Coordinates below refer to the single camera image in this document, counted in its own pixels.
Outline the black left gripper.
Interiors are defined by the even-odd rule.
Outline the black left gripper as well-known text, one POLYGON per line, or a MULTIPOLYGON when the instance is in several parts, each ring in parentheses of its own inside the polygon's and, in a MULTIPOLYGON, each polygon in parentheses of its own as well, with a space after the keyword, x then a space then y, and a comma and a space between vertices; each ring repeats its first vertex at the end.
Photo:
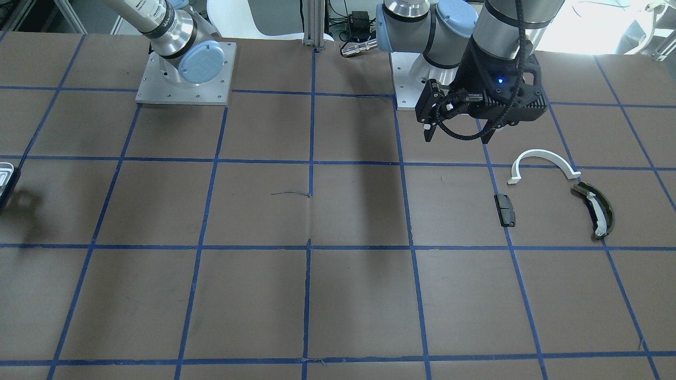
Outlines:
MULTIPOLYGON (((533 76, 532 84, 518 75, 517 59, 495 57, 470 40, 459 63, 454 81, 447 94, 435 80, 428 80, 415 106, 416 119, 424 123, 425 142, 431 142, 437 120, 447 120, 467 113, 476 119, 497 121, 504 107, 509 105, 512 91, 521 80, 515 104, 502 119, 502 124, 533 122, 548 108, 543 96, 541 67, 534 53, 525 60, 523 70, 533 76)), ((487 145, 500 125, 486 123, 481 142, 487 145)))

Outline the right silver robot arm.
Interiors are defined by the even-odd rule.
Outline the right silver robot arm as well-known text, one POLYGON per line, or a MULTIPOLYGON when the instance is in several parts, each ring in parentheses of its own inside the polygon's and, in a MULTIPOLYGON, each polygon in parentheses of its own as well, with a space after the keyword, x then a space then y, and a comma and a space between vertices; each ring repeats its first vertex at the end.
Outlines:
POLYGON ((110 9, 149 39, 152 50, 181 79, 201 84, 220 74, 225 53, 217 29, 188 1, 105 1, 110 9))

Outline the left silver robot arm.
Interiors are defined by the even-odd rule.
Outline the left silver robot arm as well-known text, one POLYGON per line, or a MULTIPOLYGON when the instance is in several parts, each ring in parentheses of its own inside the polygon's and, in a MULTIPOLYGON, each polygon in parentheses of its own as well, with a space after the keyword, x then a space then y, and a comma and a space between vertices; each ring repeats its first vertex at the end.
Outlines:
POLYGON ((377 6, 378 48, 418 53, 451 81, 425 80, 416 120, 430 142, 437 129, 488 144, 495 130, 533 122, 548 110, 534 49, 563 1, 384 1, 377 6))

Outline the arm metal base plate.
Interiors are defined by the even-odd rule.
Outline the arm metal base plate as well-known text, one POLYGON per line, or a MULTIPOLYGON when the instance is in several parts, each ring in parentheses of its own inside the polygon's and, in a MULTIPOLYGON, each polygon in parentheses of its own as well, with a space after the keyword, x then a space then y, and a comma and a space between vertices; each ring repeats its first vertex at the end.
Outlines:
POLYGON ((425 82, 430 78, 437 80, 439 70, 422 53, 392 52, 390 62, 397 109, 414 110, 425 82))
POLYGON ((205 41, 181 57, 178 66, 153 52, 135 100, 155 105, 226 106, 237 44, 205 41))

